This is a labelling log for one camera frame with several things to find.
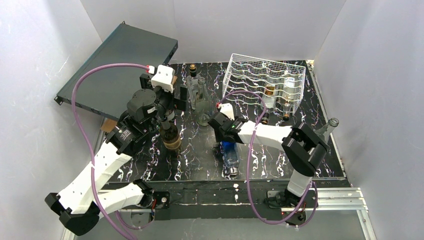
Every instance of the bottle label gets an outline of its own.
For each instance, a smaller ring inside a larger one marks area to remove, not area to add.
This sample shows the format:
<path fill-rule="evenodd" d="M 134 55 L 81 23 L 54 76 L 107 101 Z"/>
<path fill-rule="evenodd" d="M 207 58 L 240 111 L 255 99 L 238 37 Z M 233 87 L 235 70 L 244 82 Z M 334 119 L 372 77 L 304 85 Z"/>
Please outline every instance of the bottle label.
<path fill-rule="evenodd" d="M 284 80 L 284 85 L 288 88 L 294 88 L 295 87 L 295 78 L 294 77 L 286 77 Z"/>
<path fill-rule="evenodd" d="M 275 84 L 267 84 L 265 86 L 265 91 L 263 93 L 268 96 L 274 96 L 276 94 L 276 92 L 274 91 L 275 89 L 276 89 Z"/>

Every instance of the marble pattern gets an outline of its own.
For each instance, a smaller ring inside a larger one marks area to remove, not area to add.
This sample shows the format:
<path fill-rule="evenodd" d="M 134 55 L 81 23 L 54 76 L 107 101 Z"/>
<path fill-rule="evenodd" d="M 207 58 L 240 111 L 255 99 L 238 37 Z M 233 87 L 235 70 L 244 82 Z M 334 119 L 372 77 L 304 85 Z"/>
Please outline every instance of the marble pattern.
<path fill-rule="evenodd" d="M 290 64 L 306 66 L 305 61 L 287 61 Z M 222 97 L 222 81 L 228 63 L 197 63 L 199 74 L 206 77 L 208 91 L 212 97 L 211 105 Z M 177 84 L 185 84 L 189 74 L 188 64 L 172 64 L 178 76 Z M 254 120 L 260 113 L 257 105 L 235 105 L 236 116 L 248 117 Z M 134 158 L 122 166 L 110 179 L 111 182 L 131 182 L 136 179 L 147 181 L 183 181 L 183 180 L 223 180 L 230 179 L 224 167 L 223 155 L 210 126 L 199 126 L 194 119 L 194 111 L 176 111 L 175 124 L 181 131 L 181 154 L 169 152 L 161 141 L 158 133 L 153 134 L 152 144 L 145 145 Z M 313 129 L 325 124 L 323 112 L 316 94 L 311 76 L 306 69 L 303 100 L 297 112 L 290 121 L 284 122 L 277 112 L 272 114 L 270 125 L 291 126 L 297 121 L 306 122 Z M 333 143 L 329 142 L 331 150 L 316 172 L 317 177 L 343 177 L 344 173 L 337 158 Z M 246 160 L 248 146 L 239 144 L 240 174 L 239 180 L 246 179 Z M 288 179 L 293 167 L 283 151 L 272 147 L 255 144 L 251 156 L 251 179 Z"/>

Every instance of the bottle rack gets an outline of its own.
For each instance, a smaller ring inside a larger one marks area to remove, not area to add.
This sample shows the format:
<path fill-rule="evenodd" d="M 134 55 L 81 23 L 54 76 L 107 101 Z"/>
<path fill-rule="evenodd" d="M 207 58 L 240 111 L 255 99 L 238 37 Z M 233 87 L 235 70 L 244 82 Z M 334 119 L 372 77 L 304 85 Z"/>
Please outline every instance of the bottle rack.
<path fill-rule="evenodd" d="M 276 92 L 271 96 L 277 98 L 274 112 L 294 114 L 303 98 L 305 73 L 304 66 L 233 53 L 224 76 L 222 96 L 236 90 L 254 92 L 261 97 L 265 90 Z M 269 84 L 275 85 L 275 90 L 267 89 Z M 251 94 L 235 94 L 228 100 L 261 105 L 259 98 Z M 290 105 L 288 110 L 283 109 L 286 103 Z"/>

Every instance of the cable connector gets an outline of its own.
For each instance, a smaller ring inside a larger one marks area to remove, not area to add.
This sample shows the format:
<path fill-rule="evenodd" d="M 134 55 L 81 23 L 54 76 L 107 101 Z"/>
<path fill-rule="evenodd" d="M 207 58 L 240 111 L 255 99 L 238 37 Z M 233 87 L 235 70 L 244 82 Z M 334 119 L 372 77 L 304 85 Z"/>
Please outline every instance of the cable connector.
<path fill-rule="evenodd" d="M 146 67 L 148 67 L 148 70 L 146 70 L 146 73 L 155 74 L 155 67 L 154 66 L 146 65 Z"/>

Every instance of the wall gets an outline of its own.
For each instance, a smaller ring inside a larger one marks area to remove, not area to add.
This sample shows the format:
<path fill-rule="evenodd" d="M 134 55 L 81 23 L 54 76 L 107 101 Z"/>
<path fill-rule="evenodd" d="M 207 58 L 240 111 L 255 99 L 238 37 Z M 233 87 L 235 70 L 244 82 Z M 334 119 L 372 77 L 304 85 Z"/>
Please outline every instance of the wall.
<path fill-rule="evenodd" d="M 57 240 L 63 226 L 44 203 L 89 161 L 69 105 L 53 98 L 99 35 L 79 0 L 0 3 L 0 236 Z M 99 116 L 82 111 L 93 141 Z"/>
<path fill-rule="evenodd" d="M 315 59 L 348 179 L 378 239 L 424 235 L 424 2 L 347 0 Z"/>
<path fill-rule="evenodd" d="M 314 59 L 345 1 L 81 0 L 102 40 L 122 21 L 177 39 L 172 63 Z"/>

